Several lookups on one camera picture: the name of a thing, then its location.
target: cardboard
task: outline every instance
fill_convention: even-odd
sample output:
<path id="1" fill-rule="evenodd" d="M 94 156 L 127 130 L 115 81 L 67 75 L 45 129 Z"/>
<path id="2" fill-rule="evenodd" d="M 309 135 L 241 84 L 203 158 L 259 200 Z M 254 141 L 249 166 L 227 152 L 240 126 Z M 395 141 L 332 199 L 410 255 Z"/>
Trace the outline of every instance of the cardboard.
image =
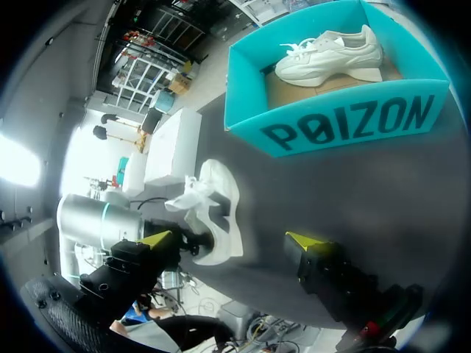
<path id="1" fill-rule="evenodd" d="M 392 81 L 403 78 L 391 60 L 387 57 L 383 59 L 380 71 L 383 81 Z M 266 96 L 268 99 L 268 108 L 270 110 L 324 93 L 343 90 L 345 88 L 359 85 L 367 85 L 369 83 L 371 82 L 354 79 L 345 74 L 337 74 L 329 77 L 319 87 L 300 87 L 290 85 L 289 83 L 282 81 L 276 76 L 274 71 L 265 76 Z"/>
<path id="2" fill-rule="evenodd" d="M 304 89 L 262 73 L 286 55 L 280 44 L 326 30 L 358 33 L 364 24 L 393 64 L 386 62 L 385 75 L 403 79 L 366 84 L 337 75 Z M 396 21 L 364 1 L 333 1 L 279 18 L 230 47 L 224 127 L 273 157 L 426 133 L 448 86 L 439 64 Z"/>
<path id="3" fill-rule="evenodd" d="M 182 74 L 177 74 L 169 85 L 169 90 L 176 94 L 187 93 L 190 89 L 191 80 L 184 77 Z"/>

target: teal shoe box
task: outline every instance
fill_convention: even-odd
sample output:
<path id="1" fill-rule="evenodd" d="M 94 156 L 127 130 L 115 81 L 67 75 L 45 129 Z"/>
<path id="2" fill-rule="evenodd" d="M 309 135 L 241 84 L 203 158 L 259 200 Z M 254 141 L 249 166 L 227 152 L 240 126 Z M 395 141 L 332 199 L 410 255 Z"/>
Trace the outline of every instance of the teal shoe box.
<path id="1" fill-rule="evenodd" d="M 403 79 L 344 88 L 269 109 L 266 67 L 286 55 L 282 43 L 326 30 L 368 25 Z M 449 82 L 439 64 L 400 24 L 359 0 L 297 11 L 257 29 L 229 51 L 224 127 L 273 157 L 429 132 Z"/>

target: white sneaker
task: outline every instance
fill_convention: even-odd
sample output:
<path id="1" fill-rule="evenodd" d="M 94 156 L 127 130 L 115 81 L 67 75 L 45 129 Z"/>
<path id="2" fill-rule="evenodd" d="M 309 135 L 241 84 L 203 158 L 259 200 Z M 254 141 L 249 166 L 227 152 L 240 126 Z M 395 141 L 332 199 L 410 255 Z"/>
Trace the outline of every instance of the white sneaker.
<path id="1" fill-rule="evenodd" d="M 206 160 L 199 180 L 188 177 L 184 194 L 165 203 L 169 211 L 188 210 L 185 220 L 195 234 L 210 230 L 213 235 L 213 248 L 201 247 L 194 258 L 198 265 L 218 265 L 244 255 L 235 217 L 238 200 L 237 183 L 229 169 L 217 160 Z"/>
<path id="2" fill-rule="evenodd" d="M 383 81 L 379 66 L 383 60 L 375 33 L 363 25 L 360 33 L 326 31 L 300 44 L 282 44 L 292 50 L 278 62 L 275 73 L 296 86 L 317 87 L 334 74 L 347 74 L 364 81 Z"/>

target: gray table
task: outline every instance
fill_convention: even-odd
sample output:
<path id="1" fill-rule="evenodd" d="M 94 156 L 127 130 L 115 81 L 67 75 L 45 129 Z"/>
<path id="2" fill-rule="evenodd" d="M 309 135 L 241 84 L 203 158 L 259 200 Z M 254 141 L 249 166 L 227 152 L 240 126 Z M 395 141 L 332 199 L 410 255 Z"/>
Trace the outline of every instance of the gray table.
<path id="1" fill-rule="evenodd" d="M 338 241 L 381 288 L 418 283 L 430 301 L 467 215 L 467 133 L 451 95 L 428 134 L 278 159 L 224 131 L 224 96 L 200 112 L 196 170 L 215 158 L 233 172 L 245 255 L 212 267 L 185 258 L 186 271 L 266 313 L 341 327 L 299 286 L 283 253 L 291 230 Z"/>

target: person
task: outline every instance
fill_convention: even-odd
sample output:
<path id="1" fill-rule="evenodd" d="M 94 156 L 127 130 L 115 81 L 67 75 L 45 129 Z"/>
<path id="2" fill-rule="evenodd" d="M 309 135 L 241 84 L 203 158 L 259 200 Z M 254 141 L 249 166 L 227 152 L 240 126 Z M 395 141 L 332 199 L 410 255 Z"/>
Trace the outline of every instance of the person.
<path id="1" fill-rule="evenodd" d="M 124 314 L 124 319 L 121 322 L 124 326 L 132 326 L 157 320 L 170 312 L 171 310 L 167 307 L 156 308 L 152 303 L 151 296 L 142 294 L 132 303 L 131 308 Z"/>
<path id="2" fill-rule="evenodd" d="M 145 346 L 169 353 L 192 349 L 212 337 L 216 340 L 218 352 L 221 352 L 233 336 L 220 320 L 198 315 L 172 316 L 132 326 L 114 321 L 110 329 Z"/>

